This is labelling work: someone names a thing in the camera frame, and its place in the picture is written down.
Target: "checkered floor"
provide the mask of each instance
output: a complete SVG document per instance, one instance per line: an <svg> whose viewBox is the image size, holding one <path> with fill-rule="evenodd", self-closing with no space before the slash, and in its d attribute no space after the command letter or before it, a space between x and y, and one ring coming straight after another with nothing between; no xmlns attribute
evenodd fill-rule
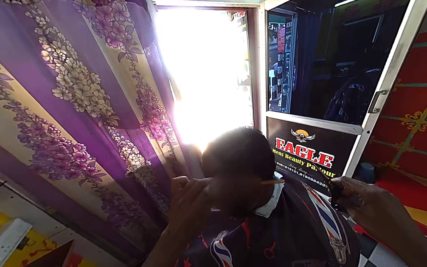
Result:
<svg viewBox="0 0 427 267"><path fill-rule="evenodd" d="M352 228L355 222L348 214L342 213ZM358 267L407 267L407 265L393 251L384 247L365 234L358 234L361 251Z"/></svg>

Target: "black hair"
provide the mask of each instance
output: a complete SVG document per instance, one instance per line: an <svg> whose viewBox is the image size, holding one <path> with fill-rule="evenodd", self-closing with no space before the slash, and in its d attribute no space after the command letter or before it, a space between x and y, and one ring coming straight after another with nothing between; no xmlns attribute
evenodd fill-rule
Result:
<svg viewBox="0 0 427 267"><path fill-rule="evenodd" d="M263 180L273 179L276 163L265 136L253 127L229 130L211 141L205 153L218 163L221 173L255 174Z"/></svg>

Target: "barber cape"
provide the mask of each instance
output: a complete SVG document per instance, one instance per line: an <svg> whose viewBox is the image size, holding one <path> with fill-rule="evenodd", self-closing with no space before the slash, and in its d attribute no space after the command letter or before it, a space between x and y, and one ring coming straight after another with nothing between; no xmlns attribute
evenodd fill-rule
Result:
<svg viewBox="0 0 427 267"><path fill-rule="evenodd" d="M213 211L175 267L356 267L360 243L345 218L305 183L284 179L246 216Z"/></svg>

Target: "floral curtain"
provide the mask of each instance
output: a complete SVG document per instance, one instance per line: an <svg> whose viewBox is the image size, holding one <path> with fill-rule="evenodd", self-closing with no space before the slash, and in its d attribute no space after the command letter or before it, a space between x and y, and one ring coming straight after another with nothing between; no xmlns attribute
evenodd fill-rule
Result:
<svg viewBox="0 0 427 267"><path fill-rule="evenodd" d="M186 174L144 0L0 1L0 172L135 262Z"/></svg>

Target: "white collar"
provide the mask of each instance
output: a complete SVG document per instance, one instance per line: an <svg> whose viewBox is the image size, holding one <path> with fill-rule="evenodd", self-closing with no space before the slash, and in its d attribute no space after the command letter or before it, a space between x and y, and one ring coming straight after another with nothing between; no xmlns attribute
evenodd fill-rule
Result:
<svg viewBox="0 0 427 267"><path fill-rule="evenodd" d="M282 175L275 172L275 178L281 179ZM281 195L281 191L283 190L284 183L276 183L274 184L274 190L273 194L271 195L270 201L266 203L263 207L259 207L258 209L255 209L253 213L256 213L260 216L268 218L273 210L276 208L276 204L278 203L279 196Z"/></svg>

